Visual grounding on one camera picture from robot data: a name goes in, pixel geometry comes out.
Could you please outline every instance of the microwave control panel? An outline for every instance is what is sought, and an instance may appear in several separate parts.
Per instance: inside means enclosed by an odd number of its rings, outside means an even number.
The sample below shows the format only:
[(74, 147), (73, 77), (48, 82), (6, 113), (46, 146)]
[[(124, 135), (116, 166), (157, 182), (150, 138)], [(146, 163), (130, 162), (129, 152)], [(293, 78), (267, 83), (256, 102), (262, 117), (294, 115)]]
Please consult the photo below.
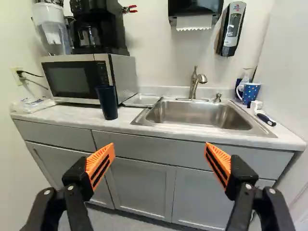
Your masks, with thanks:
[(99, 61), (97, 63), (97, 72), (101, 79), (101, 84), (109, 86), (108, 72), (105, 61)]

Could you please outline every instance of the paper towel dispenser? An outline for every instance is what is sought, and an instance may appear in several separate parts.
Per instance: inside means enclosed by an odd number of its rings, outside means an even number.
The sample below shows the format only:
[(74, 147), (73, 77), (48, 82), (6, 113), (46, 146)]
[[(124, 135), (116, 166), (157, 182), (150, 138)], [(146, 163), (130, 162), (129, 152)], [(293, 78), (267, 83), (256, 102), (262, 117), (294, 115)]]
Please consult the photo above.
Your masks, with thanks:
[(168, 0), (169, 22), (177, 25), (177, 18), (183, 16), (211, 15), (216, 24), (222, 12), (223, 0)]

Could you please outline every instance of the dark blue tumbler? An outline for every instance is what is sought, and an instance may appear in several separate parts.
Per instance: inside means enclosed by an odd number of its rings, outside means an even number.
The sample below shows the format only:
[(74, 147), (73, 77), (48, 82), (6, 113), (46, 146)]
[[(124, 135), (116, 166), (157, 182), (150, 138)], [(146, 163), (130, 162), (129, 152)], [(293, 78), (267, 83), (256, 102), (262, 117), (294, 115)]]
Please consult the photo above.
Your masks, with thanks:
[(114, 86), (98, 86), (96, 92), (106, 120), (117, 119), (117, 99)]

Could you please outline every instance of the sink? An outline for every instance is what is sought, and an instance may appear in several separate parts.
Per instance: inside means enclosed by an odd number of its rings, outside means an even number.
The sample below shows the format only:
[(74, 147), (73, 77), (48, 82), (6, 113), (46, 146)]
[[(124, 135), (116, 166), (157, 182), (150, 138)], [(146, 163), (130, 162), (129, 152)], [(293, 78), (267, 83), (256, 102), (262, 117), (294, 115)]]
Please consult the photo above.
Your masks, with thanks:
[(234, 108), (225, 103), (160, 101), (145, 119), (160, 124), (192, 124), (235, 130), (252, 128)]
[(228, 100), (212, 103), (202, 100), (182, 101), (162, 98), (152, 109), (144, 109), (131, 124), (276, 137), (252, 116)]

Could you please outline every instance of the floor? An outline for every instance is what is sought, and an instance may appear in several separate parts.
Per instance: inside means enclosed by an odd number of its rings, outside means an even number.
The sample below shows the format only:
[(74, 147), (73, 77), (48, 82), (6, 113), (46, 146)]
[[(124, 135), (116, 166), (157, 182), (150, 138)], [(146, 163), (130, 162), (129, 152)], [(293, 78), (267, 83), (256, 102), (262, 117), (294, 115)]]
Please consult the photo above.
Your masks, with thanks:
[[(88, 212), (94, 231), (199, 231), (93, 205), (88, 206)], [(66, 213), (60, 219), (58, 230), (70, 231)]]

